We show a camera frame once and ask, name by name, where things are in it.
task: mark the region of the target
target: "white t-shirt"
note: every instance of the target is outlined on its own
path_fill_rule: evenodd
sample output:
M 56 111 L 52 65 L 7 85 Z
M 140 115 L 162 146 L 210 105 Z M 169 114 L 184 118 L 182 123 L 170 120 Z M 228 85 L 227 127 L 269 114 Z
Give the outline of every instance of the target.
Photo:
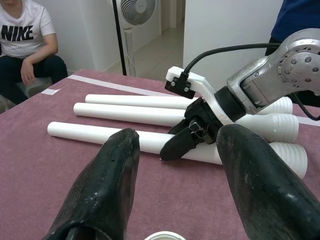
M 20 18 L 10 16 L 0 4 L 2 55 L 26 58 L 45 45 L 43 36 L 55 34 L 47 10 L 32 0 L 22 0 Z

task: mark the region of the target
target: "white cap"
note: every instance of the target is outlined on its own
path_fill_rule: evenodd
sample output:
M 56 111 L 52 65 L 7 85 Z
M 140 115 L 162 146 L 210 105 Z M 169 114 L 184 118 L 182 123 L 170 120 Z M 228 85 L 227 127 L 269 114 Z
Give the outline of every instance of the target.
M 186 240 L 183 236 L 171 231 L 160 231 L 148 236 L 145 240 Z

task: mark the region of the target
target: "person's hand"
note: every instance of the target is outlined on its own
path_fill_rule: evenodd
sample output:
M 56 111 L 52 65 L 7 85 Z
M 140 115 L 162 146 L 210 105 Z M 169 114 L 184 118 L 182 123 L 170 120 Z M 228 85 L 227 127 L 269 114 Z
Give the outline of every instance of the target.
M 34 74 L 34 66 L 27 58 L 24 59 L 22 63 L 21 78 L 25 85 L 31 85 L 36 82 L 36 77 Z

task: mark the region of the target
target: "fan grille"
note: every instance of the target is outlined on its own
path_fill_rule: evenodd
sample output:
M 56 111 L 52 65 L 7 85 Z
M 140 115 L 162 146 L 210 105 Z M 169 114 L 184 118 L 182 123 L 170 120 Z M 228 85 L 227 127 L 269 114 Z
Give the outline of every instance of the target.
M 155 0 L 147 0 L 145 11 L 142 13 L 136 10 L 137 0 L 122 0 L 121 12 L 124 19 L 131 25 L 141 25 L 146 23 L 153 15 L 156 7 Z

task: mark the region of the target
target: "black cable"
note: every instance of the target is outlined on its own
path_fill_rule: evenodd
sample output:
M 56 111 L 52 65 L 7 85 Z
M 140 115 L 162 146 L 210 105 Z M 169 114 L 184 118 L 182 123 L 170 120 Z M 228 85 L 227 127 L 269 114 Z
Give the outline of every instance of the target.
M 319 121 L 320 120 L 320 115 L 317 116 L 313 116 L 304 106 L 304 104 L 301 102 L 301 100 L 299 99 L 299 97 L 295 94 L 295 93 L 291 93 L 290 96 L 295 100 L 295 102 L 299 105 L 299 107 L 302 109 L 302 111 L 304 112 L 305 115 L 307 115 L 308 118 L 310 118 L 311 120 L 314 121 Z
M 126 62 L 125 62 L 124 47 L 122 45 L 121 29 L 120 29 L 118 9 L 117 9 L 117 0 L 112 0 L 112 4 L 113 4 L 113 11 L 114 11 L 116 35 L 118 37 L 118 44 L 119 44 L 119 51 L 120 51 L 120 58 L 121 58 L 121 66 L 122 66 L 122 74 L 126 76 L 127 75 L 127 69 L 126 69 Z
M 227 46 L 221 47 L 209 51 L 205 51 L 193 59 L 188 66 L 184 69 L 184 74 L 189 74 L 190 70 L 196 65 L 201 59 L 219 53 L 231 52 L 236 50 L 243 50 L 243 49 L 265 49 L 265 48 L 278 48 L 281 44 L 280 43 L 258 43 L 258 44 L 246 44 L 246 45 L 237 45 L 237 46 Z

